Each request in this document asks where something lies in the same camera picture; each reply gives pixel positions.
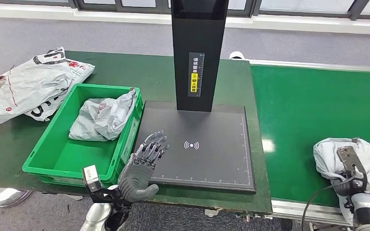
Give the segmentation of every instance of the yellow label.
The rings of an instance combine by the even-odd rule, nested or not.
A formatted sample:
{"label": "yellow label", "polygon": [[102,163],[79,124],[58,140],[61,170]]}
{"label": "yellow label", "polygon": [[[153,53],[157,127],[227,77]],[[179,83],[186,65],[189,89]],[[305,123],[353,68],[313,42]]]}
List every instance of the yellow label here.
{"label": "yellow label", "polygon": [[191,74],[191,86],[190,86],[191,92],[197,92],[198,89],[198,74],[192,73]]}

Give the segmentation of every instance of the plastic bag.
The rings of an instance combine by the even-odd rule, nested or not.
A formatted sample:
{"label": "plastic bag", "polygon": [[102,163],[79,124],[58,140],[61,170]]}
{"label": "plastic bag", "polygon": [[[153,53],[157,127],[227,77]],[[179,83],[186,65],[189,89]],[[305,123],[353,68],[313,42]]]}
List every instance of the plastic bag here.
{"label": "plastic bag", "polygon": [[[317,171],[324,177],[337,184],[337,179],[346,180],[340,173],[345,172],[344,164],[337,156],[337,149],[344,146],[352,146],[367,173],[367,191],[370,191],[370,143],[363,139],[327,138],[313,147],[313,155],[316,161]],[[353,214],[349,208],[345,208],[346,198],[337,195],[340,201],[340,209],[349,224],[353,224]]]}
{"label": "plastic bag", "polygon": [[0,124],[64,94],[73,78],[63,48],[38,55],[0,76]]}
{"label": "plastic bag", "polygon": [[49,116],[53,115],[57,109],[59,109],[62,102],[65,100],[67,93],[70,91],[71,87],[76,83],[82,83],[87,79],[89,75],[94,71],[95,66],[91,64],[82,63],[79,61],[74,61],[67,59],[67,65],[69,67],[69,73],[67,74],[72,78],[72,82],[67,91],[62,94],[51,97],[40,106],[35,109],[28,111],[25,115],[34,118],[37,121],[49,121]]}
{"label": "plastic bag", "polygon": [[115,140],[127,123],[134,103],[134,89],[117,99],[88,99],[70,128],[69,138],[80,141]]}

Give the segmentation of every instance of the black pillar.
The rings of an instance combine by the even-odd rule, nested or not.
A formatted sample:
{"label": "black pillar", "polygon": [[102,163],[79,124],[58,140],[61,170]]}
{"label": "black pillar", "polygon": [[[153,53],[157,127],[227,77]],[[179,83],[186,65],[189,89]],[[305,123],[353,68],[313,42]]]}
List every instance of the black pillar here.
{"label": "black pillar", "polygon": [[228,0],[171,0],[177,110],[212,110],[227,7]]}

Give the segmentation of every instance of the gray robotic hand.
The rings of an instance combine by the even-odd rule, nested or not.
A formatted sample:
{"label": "gray robotic hand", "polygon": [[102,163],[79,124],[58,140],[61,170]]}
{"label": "gray robotic hand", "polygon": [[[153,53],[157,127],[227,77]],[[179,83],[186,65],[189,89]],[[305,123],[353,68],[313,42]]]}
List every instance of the gray robotic hand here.
{"label": "gray robotic hand", "polygon": [[156,161],[169,148],[169,145],[161,145],[166,140],[163,130],[155,132],[145,139],[137,152],[131,154],[118,180],[121,194],[126,201],[147,200],[157,194],[159,187],[156,184],[150,186],[148,184],[155,170]]}

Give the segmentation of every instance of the wireless charging symbol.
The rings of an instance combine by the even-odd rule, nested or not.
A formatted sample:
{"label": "wireless charging symbol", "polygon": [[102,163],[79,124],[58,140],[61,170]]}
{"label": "wireless charging symbol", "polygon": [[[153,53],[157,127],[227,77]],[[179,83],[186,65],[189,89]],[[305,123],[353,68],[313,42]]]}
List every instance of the wireless charging symbol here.
{"label": "wireless charging symbol", "polygon": [[185,143],[184,143],[184,148],[185,148],[185,149],[188,149],[188,148],[195,148],[196,150],[198,150],[198,149],[199,149],[199,142],[189,143],[188,141],[185,141]]}

